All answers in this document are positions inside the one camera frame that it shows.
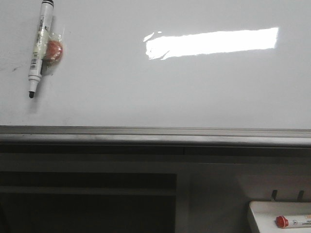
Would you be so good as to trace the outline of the white marker tray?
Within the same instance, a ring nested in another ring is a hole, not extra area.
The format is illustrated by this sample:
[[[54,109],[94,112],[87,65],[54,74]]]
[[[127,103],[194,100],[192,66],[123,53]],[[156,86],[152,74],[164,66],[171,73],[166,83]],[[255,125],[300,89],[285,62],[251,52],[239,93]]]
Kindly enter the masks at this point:
[[[289,226],[280,228],[276,218],[284,216]],[[293,225],[293,216],[311,221],[311,204],[309,202],[272,202],[252,201],[249,203],[247,218],[252,233],[309,233],[310,227]]]

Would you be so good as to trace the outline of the red capped whiteboard marker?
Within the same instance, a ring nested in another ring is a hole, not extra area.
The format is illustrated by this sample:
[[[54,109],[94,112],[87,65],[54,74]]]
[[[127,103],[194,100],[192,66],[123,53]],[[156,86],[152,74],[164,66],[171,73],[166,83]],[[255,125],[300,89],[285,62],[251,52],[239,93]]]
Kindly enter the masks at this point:
[[[310,215],[295,215],[295,216],[277,216],[276,225],[281,229],[286,228],[310,228]]]

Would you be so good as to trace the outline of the red round magnet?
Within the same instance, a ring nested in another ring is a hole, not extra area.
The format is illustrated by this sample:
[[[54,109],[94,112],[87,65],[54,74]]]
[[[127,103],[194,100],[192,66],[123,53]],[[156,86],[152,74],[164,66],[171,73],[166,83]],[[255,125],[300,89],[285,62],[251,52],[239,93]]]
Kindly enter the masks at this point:
[[[47,66],[55,66],[61,61],[63,53],[64,46],[61,35],[50,33],[43,62]]]

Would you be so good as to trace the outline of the white whiteboard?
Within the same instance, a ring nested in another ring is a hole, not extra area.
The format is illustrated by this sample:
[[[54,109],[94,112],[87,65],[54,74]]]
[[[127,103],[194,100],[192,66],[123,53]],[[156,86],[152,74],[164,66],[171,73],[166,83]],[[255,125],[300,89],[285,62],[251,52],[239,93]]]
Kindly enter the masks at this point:
[[[310,1],[57,0],[31,99],[40,5],[0,3],[2,143],[311,145]]]

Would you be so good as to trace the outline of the white black whiteboard marker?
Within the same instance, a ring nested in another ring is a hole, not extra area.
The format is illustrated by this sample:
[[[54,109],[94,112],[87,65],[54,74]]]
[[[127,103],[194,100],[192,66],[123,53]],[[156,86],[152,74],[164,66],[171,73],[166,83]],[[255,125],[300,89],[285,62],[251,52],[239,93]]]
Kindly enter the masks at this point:
[[[43,59],[45,57],[54,10],[53,0],[43,0],[37,26],[34,49],[28,74],[29,98],[34,98],[38,84],[42,78]]]

